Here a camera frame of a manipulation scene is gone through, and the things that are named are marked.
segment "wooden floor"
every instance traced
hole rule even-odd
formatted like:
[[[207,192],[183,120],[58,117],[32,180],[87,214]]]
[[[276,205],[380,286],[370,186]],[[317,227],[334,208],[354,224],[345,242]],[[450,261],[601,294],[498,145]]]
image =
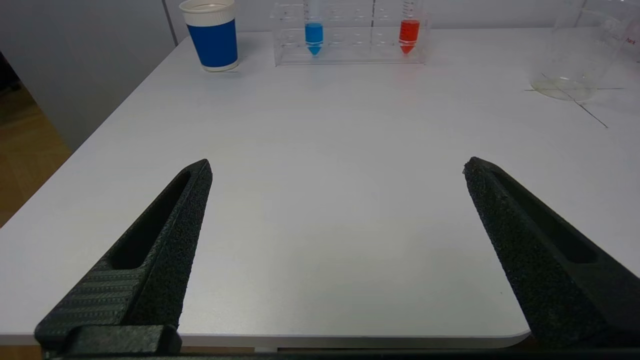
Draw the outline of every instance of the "wooden floor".
[[[70,155],[24,87],[0,94],[0,227]]]

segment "blue paper cup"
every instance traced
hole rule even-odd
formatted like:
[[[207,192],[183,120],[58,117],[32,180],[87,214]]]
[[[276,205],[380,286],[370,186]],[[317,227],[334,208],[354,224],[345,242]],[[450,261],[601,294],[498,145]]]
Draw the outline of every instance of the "blue paper cup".
[[[206,71],[238,65],[235,0],[187,0],[180,4],[189,34]]]

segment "white wall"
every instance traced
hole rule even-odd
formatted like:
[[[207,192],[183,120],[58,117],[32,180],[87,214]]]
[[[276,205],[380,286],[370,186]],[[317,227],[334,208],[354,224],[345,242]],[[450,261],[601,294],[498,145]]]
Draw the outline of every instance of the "white wall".
[[[73,150],[174,48],[161,0],[0,0],[0,51]]]
[[[166,0],[178,42],[189,34],[178,5]],[[277,2],[301,0],[236,0],[238,31],[270,31],[269,15]],[[433,26],[456,28],[542,28],[553,26],[562,0],[426,0]]]

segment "table surface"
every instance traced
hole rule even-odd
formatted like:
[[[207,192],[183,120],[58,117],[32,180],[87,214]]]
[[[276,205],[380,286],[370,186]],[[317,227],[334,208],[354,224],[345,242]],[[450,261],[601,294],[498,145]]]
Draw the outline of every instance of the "table surface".
[[[505,347],[528,326],[462,174],[502,166],[640,274],[640,64],[585,107],[528,91],[548,29],[434,31],[427,65],[208,74],[190,39],[0,230],[0,343],[33,329],[184,166],[214,172],[185,345]]]

